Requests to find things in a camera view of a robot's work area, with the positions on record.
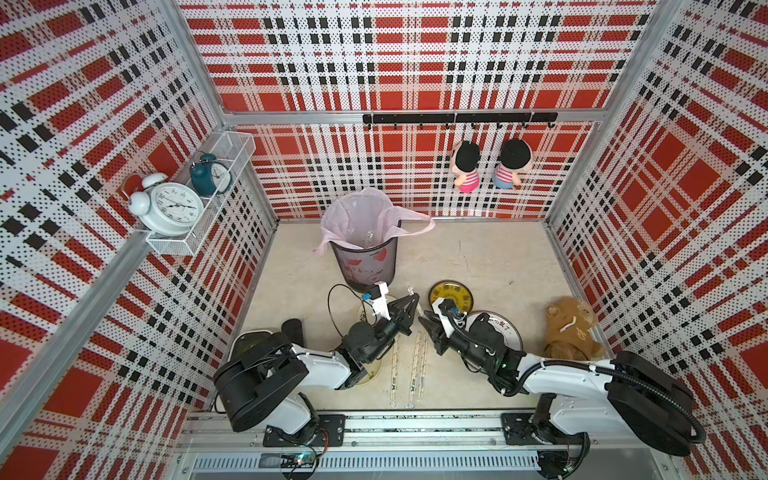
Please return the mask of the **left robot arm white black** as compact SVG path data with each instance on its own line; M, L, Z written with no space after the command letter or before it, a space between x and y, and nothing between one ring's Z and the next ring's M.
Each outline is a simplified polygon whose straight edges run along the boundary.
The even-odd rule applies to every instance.
M328 433L302 387L346 390L368 375L367 366L383 357L398 335L409 336L420 296L373 300L375 322L355 323L335 349L307 349L285 333L232 358L213 377L232 430L242 433L263 426L282 442L309 445Z

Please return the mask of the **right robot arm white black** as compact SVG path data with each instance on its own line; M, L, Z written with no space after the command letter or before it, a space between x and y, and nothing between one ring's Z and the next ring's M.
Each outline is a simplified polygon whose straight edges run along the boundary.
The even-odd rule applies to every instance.
M486 376L501 396L536 395L531 429L554 443L580 434L634 436L645 445L685 457L707 439L693 413L694 395L682 382L633 352L610 360L551 359L506 346L488 322L460 328L454 308L419 321L438 354L455 351Z

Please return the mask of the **cream plate with flowers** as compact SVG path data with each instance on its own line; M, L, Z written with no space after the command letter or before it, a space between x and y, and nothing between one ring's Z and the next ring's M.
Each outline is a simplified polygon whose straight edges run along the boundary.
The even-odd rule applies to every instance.
M364 364L365 375L360 379L358 384L364 385L374 380L379 375L382 369L382 364L383 364L382 359L375 359L371 363Z

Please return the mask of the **white plate orange sunburst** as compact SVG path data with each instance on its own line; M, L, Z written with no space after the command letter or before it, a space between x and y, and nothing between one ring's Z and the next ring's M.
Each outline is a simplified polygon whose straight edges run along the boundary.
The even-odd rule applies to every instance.
M483 314L488 316L488 323L503 336L506 347L520 351L524 349L522 336L516 326L509 319L496 312L489 310L476 310L469 313L466 319L466 329L469 329L471 325Z

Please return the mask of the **yellow patterned plate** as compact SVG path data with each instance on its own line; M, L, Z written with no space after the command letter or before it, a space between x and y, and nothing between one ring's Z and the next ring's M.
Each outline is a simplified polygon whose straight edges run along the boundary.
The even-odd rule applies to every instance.
M432 304L439 298L451 299L456 307L464 313L470 313L474 307L472 292L459 281L446 279L434 284L429 291L429 303Z

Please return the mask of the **black mesh trash bin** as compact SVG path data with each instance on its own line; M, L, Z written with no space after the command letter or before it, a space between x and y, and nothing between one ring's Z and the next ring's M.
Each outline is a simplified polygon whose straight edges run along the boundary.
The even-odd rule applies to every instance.
M398 239L383 241L371 229L340 235L329 242L344 281L366 292L378 282L391 284L396 274Z

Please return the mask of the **brown teddy bear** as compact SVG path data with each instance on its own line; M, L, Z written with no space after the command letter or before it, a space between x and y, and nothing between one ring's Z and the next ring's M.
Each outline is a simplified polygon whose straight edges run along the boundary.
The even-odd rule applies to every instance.
M592 334L597 318L590 305L574 297L556 300L546 309L546 345L544 355L563 360L596 360L604 357L604 348Z

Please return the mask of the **pink plastic bin liner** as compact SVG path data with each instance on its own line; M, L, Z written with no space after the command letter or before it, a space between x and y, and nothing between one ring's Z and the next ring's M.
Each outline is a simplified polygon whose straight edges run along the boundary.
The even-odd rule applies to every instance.
M433 230L429 215L396 206L381 190L364 188L336 199L320 222L321 241L314 253L325 254L330 244L352 251L369 249L387 241L418 236Z

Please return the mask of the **green circuit board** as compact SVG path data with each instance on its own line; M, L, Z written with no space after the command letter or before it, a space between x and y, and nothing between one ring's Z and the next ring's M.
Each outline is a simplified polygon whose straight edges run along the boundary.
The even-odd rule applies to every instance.
M260 469L291 471L294 469L311 470L316 462L316 455L311 452L264 453L258 463Z

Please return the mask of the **doll with pink shirt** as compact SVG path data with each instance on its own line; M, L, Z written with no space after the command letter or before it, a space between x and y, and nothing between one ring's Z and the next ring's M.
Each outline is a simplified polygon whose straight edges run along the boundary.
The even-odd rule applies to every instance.
M451 171L455 175L454 185L461 193L469 194L479 186L477 172L480 160L480 148L470 141L456 144L450 160Z

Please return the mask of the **doll with striped blue shirt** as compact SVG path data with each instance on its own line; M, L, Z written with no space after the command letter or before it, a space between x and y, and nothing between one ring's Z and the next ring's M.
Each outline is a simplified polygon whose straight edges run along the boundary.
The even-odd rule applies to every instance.
M500 189L520 187L520 175L532 167L532 161L532 150L527 142L519 138L507 140L493 172L493 184Z

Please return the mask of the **teal alarm clock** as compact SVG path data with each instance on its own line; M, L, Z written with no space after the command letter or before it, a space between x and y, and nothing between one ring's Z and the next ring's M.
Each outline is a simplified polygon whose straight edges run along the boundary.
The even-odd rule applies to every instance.
M234 178L227 165L211 153L203 153L190 167L194 190L202 197L213 197L229 191Z

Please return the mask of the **white alarm clock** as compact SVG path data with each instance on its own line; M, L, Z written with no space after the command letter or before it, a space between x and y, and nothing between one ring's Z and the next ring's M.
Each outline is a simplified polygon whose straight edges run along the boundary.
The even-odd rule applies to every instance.
M169 237L190 233L201 219L204 205L190 187L169 182L165 173L141 179L141 188L128 196L128 210L151 231Z

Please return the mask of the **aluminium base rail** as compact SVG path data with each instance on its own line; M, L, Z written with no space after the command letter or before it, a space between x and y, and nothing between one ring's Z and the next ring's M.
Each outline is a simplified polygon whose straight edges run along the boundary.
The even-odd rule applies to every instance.
M532 415L530 409L324 412L328 433L310 445L290 445L263 426L236 433L225 415L199 413L182 430L169 476L323 479L393 473L400 478L467 478L491 473L537 479L546 467L578 461L581 439L543 443L531 429ZM288 452L315 454L314 467L258 467L262 454Z

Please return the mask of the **black wall hook rail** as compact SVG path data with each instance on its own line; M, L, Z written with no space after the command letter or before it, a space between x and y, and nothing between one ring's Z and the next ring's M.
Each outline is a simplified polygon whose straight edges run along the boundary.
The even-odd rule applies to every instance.
M547 126L557 122L557 112L507 112L507 113L376 113L363 114L364 125L453 125L482 123L522 124L543 123Z

